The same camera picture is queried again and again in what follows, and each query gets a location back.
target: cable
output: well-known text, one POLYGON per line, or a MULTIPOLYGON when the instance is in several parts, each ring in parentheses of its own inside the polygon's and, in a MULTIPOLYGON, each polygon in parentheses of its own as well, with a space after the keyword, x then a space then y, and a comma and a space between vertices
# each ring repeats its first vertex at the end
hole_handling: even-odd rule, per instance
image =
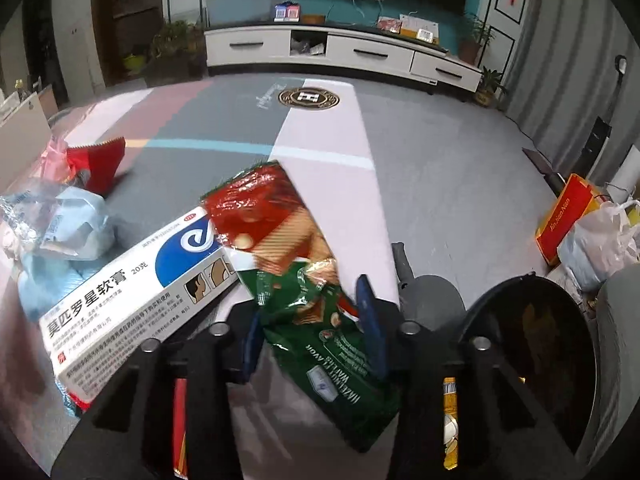
POLYGON ((604 197, 604 198, 608 198, 610 202, 613 202, 613 199, 611 198, 611 195, 609 193, 602 193, 600 195, 596 195, 595 197, 593 197, 594 199, 599 199, 600 197, 604 197))
POLYGON ((360 14, 362 14, 362 19, 363 19, 363 20, 366 20, 366 19, 367 19, 367 17, 364 15, 363 10, 362 10, 360 7, 358 7, 358 6, 356 5, 356 0, 351 0, 351 3, 353 4, 353 7, 354 7, 354 8, 355 8, 355 9, 356 9, 360 14))
POLYGON ((376 0, 378 2, 378 5, 380 6, 380 10, 378 11, 378 16, 376 18, 376 22, 374 23, 374 25, 378 24, 378 20, 380 19, 380 16, 382 16, 382 13, 384 11, 383 7, 382 7, 382 2, 380 0, 376 0))
POLYGON ((536 146, 535 141, 534 141, 531 137, 529 137, 525 132, 523 132, 523 131, 522 131, 522 128, 520 127, 520 125, 519 125, 519 124, 518 124, 514 119, 511 119, 508 115, 505 115, 505 114, 503 114, 503 115, 504 115, 508 120, 510 120, 513 124, 515 124, 515 125, 516 125, 516 127, 517 127, 517 128, 518 128, 518 130, 519 130, 519 132, 520 132, 521 134, 523 134, 525 137, 527 137, 527 139, 529 139, 529 140, 531 141, 531 143, 533 144, 533 147, 538 151, 538 153, 539 153, 540 155, 542 155, 543 157, 545 157, 546 163, 549 165, 549 167, 550 167, 550 168, 553 168, 553 166, 554 166, 554 165, 551 163, 551 161, 549 160, 548 156, 546 156, 544 153, 542 153, 542 152, 538 149, 538 147, 536 146))
POLYGON ((329 7, 329 11, 327 12, 326 16, 324 17, 324 22, 328 22, 329 21, 329 14, 331 14, 331 11, 333 10, 333 8, 335 7, 335 3, 329 7))
POLYGON ((611 186, 612 188, 617 189, 618 191, 624 191, 624 192, 625 192, 625 193, 627 193, 629 196, 633 196, 633 195, 634 195, 634 193, 636 192, 636 186, 634 186, 634 188, 633 188, 631 191, 629 191, 629 190, 628 190, 627 188, 625 188, 625 187, 616 186, 615 184, 612 184, 612 183, 610 183, 610 182, 605 182, 605 183, 604 183, 604 186, 605 186, 605 188, 607 188, 607 187, 611 186))

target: red snack wrapper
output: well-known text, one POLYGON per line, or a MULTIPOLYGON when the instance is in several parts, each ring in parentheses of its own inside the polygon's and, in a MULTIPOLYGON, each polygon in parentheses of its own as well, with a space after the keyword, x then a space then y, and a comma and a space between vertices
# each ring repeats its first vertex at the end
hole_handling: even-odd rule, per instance
POLYGON ((84 188, 98 195, 107 193, 113 187, 113 177, 124 157, 125 145, 124 137, 118 137, 94 146, 67 148, 66 161, 72 177, 81 170, 88 170, 90 178, 84 188))

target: cardboard box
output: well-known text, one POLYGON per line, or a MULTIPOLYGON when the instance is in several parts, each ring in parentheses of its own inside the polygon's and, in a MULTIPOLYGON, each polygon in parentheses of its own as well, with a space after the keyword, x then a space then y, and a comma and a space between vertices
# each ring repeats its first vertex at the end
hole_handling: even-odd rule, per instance
POLYGON ((431 22, 408 14, 400 14, 400 21, 402 22, 401 36, 417 38, 420 30, 424 30, 433 34, 430 43, 440 44, 440 26, 437 22, 431 22))
POLYGON ((152 234, 40 319, 55 376, 91 402, 147 338, 168 338, 237 279, 196 208, 152 234))

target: snack bag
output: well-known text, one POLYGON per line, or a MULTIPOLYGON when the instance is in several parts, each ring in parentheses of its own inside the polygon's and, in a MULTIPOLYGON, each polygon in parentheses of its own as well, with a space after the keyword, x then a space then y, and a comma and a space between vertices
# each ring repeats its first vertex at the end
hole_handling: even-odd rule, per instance
POLYGON ((260 305, 280 367, 351 447, 368 450, 396 416, 399 392, 370 373, 358 311, 285 171, 277 162, 252 168, 203 197, 202 206, 260 305))
POLYGON ((456 378, 446 377, 442 383, 444 398, 444 467, 458 467, 458 393, 456 378))

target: plastic bag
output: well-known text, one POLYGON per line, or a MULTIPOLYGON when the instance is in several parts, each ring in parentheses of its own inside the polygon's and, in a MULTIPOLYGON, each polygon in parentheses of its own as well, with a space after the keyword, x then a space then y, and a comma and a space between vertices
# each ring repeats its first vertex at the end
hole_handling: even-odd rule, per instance
POLYGON ((91 261, 43 258, 33 253, 23 253, 18 295, 27 319, 39 320, 120 253, 119 248, 115 247, 91 261))
POLYGON ((372 375, 335 257, 285 171, 277 162, 253 168, 202 205, 260 305, 280 367, 351 447, 369 449, 396 416, 399 392, 372 375))
POLYGON ((47 148, 40 155, 40 178, 54 182, 66 182, 71 170, 66 161, 66 141, 61 137, 51 136, 47 148))
POLYGON ((22 251, 65 260, 97 260, 114 243, 104 199, 40 178, 0 196, 0 211, 22 251))
POLYGON ((638 263, 640 251, 634 236, 640 224, 631 226, 622 205, 606 202, 579 219, 558 247, 558 257, 583 292, 597 290, 615 272, 638 263))

